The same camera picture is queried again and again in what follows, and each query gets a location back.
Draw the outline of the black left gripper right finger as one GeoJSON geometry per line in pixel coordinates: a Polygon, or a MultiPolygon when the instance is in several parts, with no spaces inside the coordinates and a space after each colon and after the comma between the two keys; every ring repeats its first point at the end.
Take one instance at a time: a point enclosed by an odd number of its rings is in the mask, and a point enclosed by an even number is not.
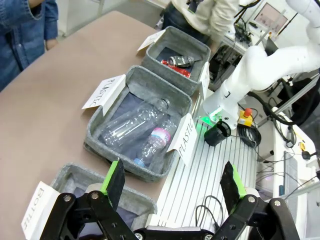
{"type": "Polygon", "coordinates": [[[299,234],[286,201],[247,193],[236,167],[225,164],[220,186],[228,218],[215,232],[213,240],[237,240],[251,227],[249,240],[299,240],[299,234]]]}

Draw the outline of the person's hand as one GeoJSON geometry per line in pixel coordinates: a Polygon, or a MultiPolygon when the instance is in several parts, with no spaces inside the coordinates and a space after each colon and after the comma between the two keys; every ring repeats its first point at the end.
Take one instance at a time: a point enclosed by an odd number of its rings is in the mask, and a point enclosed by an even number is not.
{"type": "Polygon", "coordinates": [[[51,50],[53,47],[55,47],[58,44],[58,40],[56,38],[54,39],[48,39],[45,41],[45,48],[47,51],[51,50]]]}

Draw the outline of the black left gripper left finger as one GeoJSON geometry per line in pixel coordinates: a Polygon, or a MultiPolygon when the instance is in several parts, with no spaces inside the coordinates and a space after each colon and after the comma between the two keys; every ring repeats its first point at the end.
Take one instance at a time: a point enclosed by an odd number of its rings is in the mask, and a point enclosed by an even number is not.
{"type": "Polygon", "coordinates": [[[136,236],[117,213],[125,184],[124,165],[113,161],[100,190],[80,197],[61,193],[43,228],[42,240],[78,240],[87,223],[96,223],[107,240],[135,240],[136,236]]]}

